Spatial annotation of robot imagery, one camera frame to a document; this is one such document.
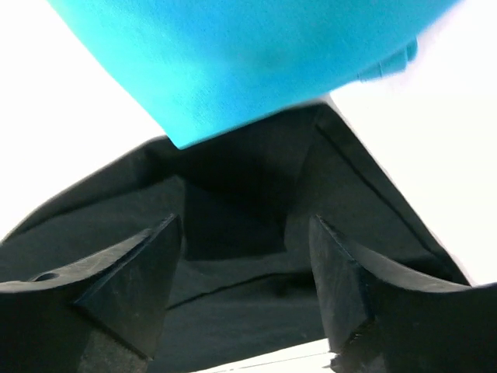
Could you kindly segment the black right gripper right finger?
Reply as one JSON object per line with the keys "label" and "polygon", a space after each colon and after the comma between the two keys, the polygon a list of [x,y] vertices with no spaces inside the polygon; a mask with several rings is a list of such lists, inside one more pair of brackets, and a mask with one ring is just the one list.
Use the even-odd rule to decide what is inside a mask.
{"label": "black right gripper right finger", "polygon": [[335,372],[494,372],[496,286],[439,279],[309,225],[311,267]]}

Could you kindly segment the teal t-shirt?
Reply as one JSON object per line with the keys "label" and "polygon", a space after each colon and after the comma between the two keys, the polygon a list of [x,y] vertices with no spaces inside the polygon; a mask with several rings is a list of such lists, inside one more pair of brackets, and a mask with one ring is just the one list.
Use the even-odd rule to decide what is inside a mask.
{"label": "teal t-shirt", "polygon": [[54,1],[102,67],[186,148],[402,71],[451,1]]}

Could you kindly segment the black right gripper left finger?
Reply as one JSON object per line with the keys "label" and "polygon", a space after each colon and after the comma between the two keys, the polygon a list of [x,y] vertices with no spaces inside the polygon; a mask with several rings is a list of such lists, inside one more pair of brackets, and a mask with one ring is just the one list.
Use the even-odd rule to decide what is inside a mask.
{"label": "black right gripper left finger", "polygon": [[181,241],[181,221],[170,215],[79,261],[2,283],[1,370],[146,371]]}

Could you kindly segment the black t-shirt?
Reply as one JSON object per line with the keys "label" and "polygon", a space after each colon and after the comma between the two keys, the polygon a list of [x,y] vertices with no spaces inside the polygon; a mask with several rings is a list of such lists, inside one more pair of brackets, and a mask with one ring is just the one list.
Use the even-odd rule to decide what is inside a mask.
{"label": "black t-shirt", "polygon": [[467,278],[324,105],[178,150],[158,138],[42,204],[1,244],[1,285],[181,221],[179,261],[144,372],[189,372],[324,337],[309,249],[320,217],[434,277]]}

